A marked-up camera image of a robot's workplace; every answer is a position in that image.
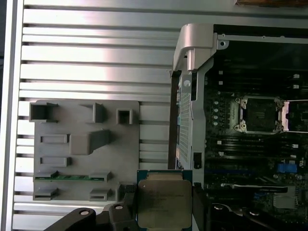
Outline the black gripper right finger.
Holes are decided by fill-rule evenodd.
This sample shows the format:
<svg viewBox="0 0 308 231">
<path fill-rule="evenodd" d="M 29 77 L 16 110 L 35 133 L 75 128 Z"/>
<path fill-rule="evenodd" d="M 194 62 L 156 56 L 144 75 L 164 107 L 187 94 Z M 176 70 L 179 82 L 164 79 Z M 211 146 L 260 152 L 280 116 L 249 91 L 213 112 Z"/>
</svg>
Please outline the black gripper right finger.
<svg viewBox="0 0 308 231">
<path fill-rule="evenodd" d="M 273 231 L 272 219 L 261 210 L 243 208 L 238 214 L 229 206 L 212 203 L 200 183 L 192 187 L 192 215 L 200 231 Z"/>
</svg>

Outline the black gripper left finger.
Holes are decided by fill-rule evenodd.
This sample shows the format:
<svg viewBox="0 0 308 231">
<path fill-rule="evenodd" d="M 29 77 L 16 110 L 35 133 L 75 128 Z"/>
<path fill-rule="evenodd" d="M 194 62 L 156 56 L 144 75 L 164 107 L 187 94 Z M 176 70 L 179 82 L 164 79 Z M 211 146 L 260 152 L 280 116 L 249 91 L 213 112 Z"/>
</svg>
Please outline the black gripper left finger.
<svg viewBox="0 0 308 231">
<path fill-rule="evenodd" d="M 47 231 L 136 231 L 137 186 L 126 185 L 120 202 L 109 204 L 96 214 L 90 208 L 77 208 L 47 227 Z"/>
</svg>

